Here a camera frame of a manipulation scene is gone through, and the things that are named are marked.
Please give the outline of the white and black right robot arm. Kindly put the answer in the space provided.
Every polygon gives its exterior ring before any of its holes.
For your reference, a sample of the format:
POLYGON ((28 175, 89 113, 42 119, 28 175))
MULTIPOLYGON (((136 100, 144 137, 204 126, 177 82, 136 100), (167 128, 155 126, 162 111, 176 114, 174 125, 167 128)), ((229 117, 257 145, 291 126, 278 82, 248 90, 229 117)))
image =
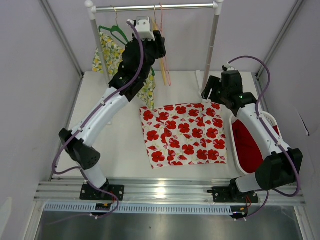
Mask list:
POLYGON ((201 97, 229 109, 247 128, 263 158, 255 172, 230 181, 229 198, 239 202, 249 192, 277 191, 279 187, 292 183, 296 183, 296 190, 287 193, 286 197, 296 196, 300 191, 299 172, 303 154, 283 141, 266 121, 260 113, 256 97, 251 92, 243 91, 239 71, 227 70, 222 72, 221 77, 210 76, 201 97))

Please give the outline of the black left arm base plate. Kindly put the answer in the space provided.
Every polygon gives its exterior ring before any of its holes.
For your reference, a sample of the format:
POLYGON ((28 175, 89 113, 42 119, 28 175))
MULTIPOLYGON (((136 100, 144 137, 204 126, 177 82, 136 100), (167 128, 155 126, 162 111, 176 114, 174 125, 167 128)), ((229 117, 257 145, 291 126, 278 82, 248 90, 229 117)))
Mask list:
MULTIPOLYGON (((106 189, 103 189, 105 192, 109 192, 115 195, 119 201, 122 201, 125 193, 124 185, 114 185, 109 184, 106 186, 106 189)), ((114 196, 111 196, 107 193, 101 192, 100 190, 96 190, 88 184, 83 184, 81 187, 80 200, 86 201, 112 201, 116 200, 114 196)))

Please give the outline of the yellow clothes hanger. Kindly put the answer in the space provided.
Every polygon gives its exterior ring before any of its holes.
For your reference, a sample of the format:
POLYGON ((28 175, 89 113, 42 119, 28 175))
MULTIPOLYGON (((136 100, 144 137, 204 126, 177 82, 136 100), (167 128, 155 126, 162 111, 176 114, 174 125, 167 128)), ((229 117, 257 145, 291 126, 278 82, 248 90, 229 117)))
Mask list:
MULTIPOLYGON (((156 6, 153 6, 153 13, 154 13, 154 18, 153 18, 153 24, 152 24, 152 30, 153 31, 158 31, 159 33, 161 32, 159 30, 159 26, 157 24, 157 15, 156 15, 156 6)), ((160 70, 161 70, 161 75, 162 75, 162 80, 163 80, 163 84, 164 86, 167 86, 167 73, 166 73, 166 69, 165 69, 165 63, 163 60, 163 47, 162 47, 162 43, 160 41, 158 41, 159 43, 159 59, 160 59, 160 70)))

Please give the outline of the lemon print skirt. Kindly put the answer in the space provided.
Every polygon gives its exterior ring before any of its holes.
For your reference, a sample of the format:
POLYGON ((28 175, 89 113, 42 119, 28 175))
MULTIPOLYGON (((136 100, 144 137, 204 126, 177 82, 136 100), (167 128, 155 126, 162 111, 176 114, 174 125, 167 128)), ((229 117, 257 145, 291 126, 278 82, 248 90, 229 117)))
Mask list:
MULTIPOLYGON (((103 32, 101 32, 99 35, 107 73, 110 77, 114 77, 118 72, 120 63, 123 61, 122 53, 124 52, 124 49, 121 48, 109 35, 103 32)), ((92 71, 101 74, 104 73, 98 49, 96 49, 94 53, 92 71)), ((150 110, 155 108, 155 88, 155 72, 153 69, 151 69, 148 79, 137 94, 137 97, 143 101, 150 110)))

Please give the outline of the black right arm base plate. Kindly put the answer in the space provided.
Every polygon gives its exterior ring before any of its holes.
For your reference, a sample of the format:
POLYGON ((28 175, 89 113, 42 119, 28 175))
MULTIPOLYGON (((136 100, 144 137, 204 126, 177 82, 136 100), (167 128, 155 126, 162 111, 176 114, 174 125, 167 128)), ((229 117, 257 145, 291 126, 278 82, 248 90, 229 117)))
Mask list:
POLYGON ((259 202, 258 195, 254 191, 240 192, 233 186, 213 186, 206 191, 213 197, 214 203, 253 203, 259 202))

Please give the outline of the green clothes hanger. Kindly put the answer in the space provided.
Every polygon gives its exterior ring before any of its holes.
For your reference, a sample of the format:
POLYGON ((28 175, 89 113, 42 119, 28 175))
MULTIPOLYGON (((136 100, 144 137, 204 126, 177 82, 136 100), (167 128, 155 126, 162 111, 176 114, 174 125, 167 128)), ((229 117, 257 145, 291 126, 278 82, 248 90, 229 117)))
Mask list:
MULTIPOLYGON (((116 14, 116 25, 113 25, 111 27, 106 27, 103 25, 99 25, 98 26, 98 32, 99 32, 99 37, 100 37, 100 33, 105 33, 106 35, 112 37, 112 39, 121 47, 124 48, 125 45, 127 43, 129 43, 129 40, 126 36, 126 34, 123 32, 123 30, 119 27, 118 22, 117 22, 117 18, 118 18, 118 14, 116 14)), ((101 46, 101 50, 98 50, 99 52, 99 57, 102 63, 102 68, 103 68, 103 72, 106 72, 107 75, 109 76, 108 72, 107 72, 107 68, 106 68, 106 64, 105 64, 105 59, 104 59, 104 54, 103 54, 103 50, 102 50, 102 45, 100 43, 101 46)))

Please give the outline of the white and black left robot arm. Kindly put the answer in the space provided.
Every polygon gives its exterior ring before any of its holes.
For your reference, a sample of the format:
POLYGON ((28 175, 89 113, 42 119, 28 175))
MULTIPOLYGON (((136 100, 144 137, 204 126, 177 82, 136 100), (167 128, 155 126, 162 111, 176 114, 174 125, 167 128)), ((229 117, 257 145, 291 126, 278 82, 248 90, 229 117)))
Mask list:
POLYGON ((91 183, 91 194, 97 200, 108 196, 108 179, 98 162, 100 153, 93 145, 105 126, 142 90, 157 59, 166 55, 165 38, 158 30, 154 38, 134 37, 121 55, 117 73, 95 108, 71 130, 59 132, 62 149, 76 162, 76 169, 91 183))

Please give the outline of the red poppy print skirt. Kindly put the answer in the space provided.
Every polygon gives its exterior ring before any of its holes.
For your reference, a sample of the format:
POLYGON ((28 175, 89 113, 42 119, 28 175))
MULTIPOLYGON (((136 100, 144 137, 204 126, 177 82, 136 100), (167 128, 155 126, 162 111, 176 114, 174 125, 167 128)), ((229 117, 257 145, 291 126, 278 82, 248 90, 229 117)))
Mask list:
POLYGON ((218 103, 180 103, 139 110, 152 169, 226 164, 223 108, 218 103))

